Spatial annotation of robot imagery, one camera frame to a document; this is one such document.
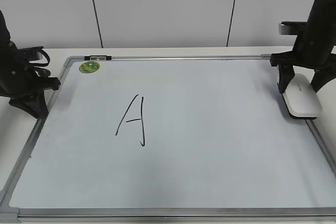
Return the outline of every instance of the black marker writing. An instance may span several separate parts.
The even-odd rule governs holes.
[[[128,112],[128,110],[130,109],[130,107],[131,107],[131,105],[132,105],[132,103],[134,102],[134,100],[137,98],[137,96],[138,96],[138,94],[132,99],[132,101],[131,101],[131,103],[130,103],[130,105],[128,105],[128,108],[126,109],[126,111],[125,111],[125,114],[124,114],[124,116],[122,117],[122,119],[121,119],[121,121],[120,121],[120,123],[119,123],[119,125],[118,125],[118,128],[117,128],[117,131],[116,131],[116,133],[115,133],[115,135],[118,135],[118,132],[119,132],[119,128],[120,128],[120,125],[121,125],[121,123],[122,123],[122,121],[125,119],[125,116],[126,116],[126,114],[127,114],[127,112]]]
[[[142,107],[143,107],[143,97],[141,98],[141,125],[142,125],[142,143],[140,142],[141,146],[145,146],[145,128],[143,126],[143,117],[142,117]]]
[[[130,122],[133,122],[133,121],[138,121],[138,120],[141,120],[141,118],[138,118],[138,119],[132,119],[132,120],[128,120],[126,121],[127,123],[130,123]]]
[[[119,125],[118,125],[118,128],[117,128],[117,131],[115,132],[115,135],[117,136],[118,133],[119,133],[119,129],[120,129],[120,126],[121,126],[121,123],[124,121],[126,115],[127,115],[127,112],[129,111],[132,103],[135,101],[135,99],[138,97],[139,95],[137,94],[131,101],[131,103],[128,105],[126,111],[125,111],[125,114],[124,116],[122,117]],[[142,108],[143,108],[143,97],[141,98],[141,109],[140,109],[140,115],[141,115],[141,118],[137,118],[137,119],[132,119],[132,120],[128,120],[126,121],[126,123],[130,123],[130,122],[134,122],[134,121],[140,121],[141,120],[141,125],[142,125],[142,142],[140,142],[141,146],[144,147],[145,146],[145,129],[144,129],[144,126],[143,126],[143,113],[142,113]]]

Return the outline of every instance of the white wall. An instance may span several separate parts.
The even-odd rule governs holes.
[[[225,46],[233,0],[95,0],[104,47]]]
[[[18,47],[100,47],[92,0],[0,0]]]
[[[229,46],[292,46],[281,21],[307,21],[313,0],[236,0]]]
[[[95,0],[104,47],[225,46],[234,0]],[[229,46],[291,46],[313,0],[236,0]],[[0,0],[19,47],[100,47],[92,0]]]

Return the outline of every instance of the metal bracket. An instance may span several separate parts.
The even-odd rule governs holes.
[[[6,191],[0,191],[0,223],[21,223],[18,220],[19,209],[8,205],[10,198]]]

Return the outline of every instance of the panel seam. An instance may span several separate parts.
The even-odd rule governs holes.
[[[97,23],[98,34],[99,34],[100,46],[101,46],[101,48],[104,48],[104,46],[103,46],[103,40],[102,40],[102,38],[101,38],[101,32],[100,32],[100,26],[99,26],[99,21],[98,21],[98,14],[97,14],[97,9],[96,9],[96,3],[95,3],[95,0],[92,0],[92,4],[93,4],[93,9],[94,9],[94,11],[95,11],[95,17],[96,17],[96,23]]]
[[[233,20],[233,14],[234,14],[234,11],[235,11],[235,4],[236,4],[236,0],[233,0],[232,12],[231,12],[231,18],[230,18],[230,25],[229,25],[229,31],[228,31],[227,40],[226,40],[226,47],[228,47],[228,45],[229,45],[229,39],[230,39],[230,33],[231,33],[231,25],[232,25],[232,20]]]

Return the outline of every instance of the green sticker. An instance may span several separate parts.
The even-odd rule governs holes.
[[[88,61],[79,66],[79,71],[82,73],[94,73],[100,68],[96,61]]]

